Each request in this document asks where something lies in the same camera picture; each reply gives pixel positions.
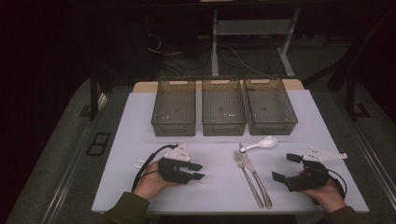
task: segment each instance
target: sleeve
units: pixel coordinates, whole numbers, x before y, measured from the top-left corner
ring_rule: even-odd
[[[367,224],[367,222],[350,206],[330,213],[323,218],[323,220],[326,224]]]
[[[103,213],[99,223],[143,224],[149,201],[131,192],[124,192],[116,205]]]

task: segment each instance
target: white plastic spoon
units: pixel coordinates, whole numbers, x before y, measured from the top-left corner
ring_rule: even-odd
[[[277,144],[277,138],[269,135],[264,137],[260,142],[256,144],[239,148],[239,151],[245,152],[254,147],[274,147],[276,144]]]

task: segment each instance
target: gray plastic container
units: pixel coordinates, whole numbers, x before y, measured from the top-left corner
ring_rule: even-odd
[[[204,77],[202,81],[204,136],[241,136],[247,119],[238,77]]]
[[[251,135],[289,135],[298,120],[282,79],[245,77],[243,88]]]
[[[156,136],[195,136],[195,80],[164,77],[159,81],[151,125]]]

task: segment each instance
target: butter knife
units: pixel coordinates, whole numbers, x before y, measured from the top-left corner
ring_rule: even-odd
[[[246,152],[243,152],[243,153],[241,153],[241,155],[242,155],[242,159],[244,159],[245,166],[250,170],[251,173],[253,173],[254,178],[256,179],[257,183],[259,184],[260,191],[262,192],[262,197],[264,198],[265,207],[272,208],[272,202],[271,202],[270,196],[268,195],[267,190],[265,190],[264,185],[262,184],[262,181],[260,180],[259,176],[257,175],[257,172],[254,169],[253,163],[251,163],[251,160],[248,157],[248,154]]]

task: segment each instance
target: fork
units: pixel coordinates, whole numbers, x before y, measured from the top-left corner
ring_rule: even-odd
[[[247,182],[250,185],[250,189],[253,192],[253,195],[254,195],[254,198],[256,199],[257,204],[259,205],[260,208],[264,208],[264,204],[262,204],[262,199],[260,198],[256,189],[254,188],[253,183],[251,183],[250,177],[248,177],[248,173],[245,170],[245,163],[244,163],[244,160],[242,159],[241,154],[239,153],[239,150],[235,151],[234,158],[235,158],[235,162],[238,165],[238,167],[244,172],[245,177],[247,178]]]

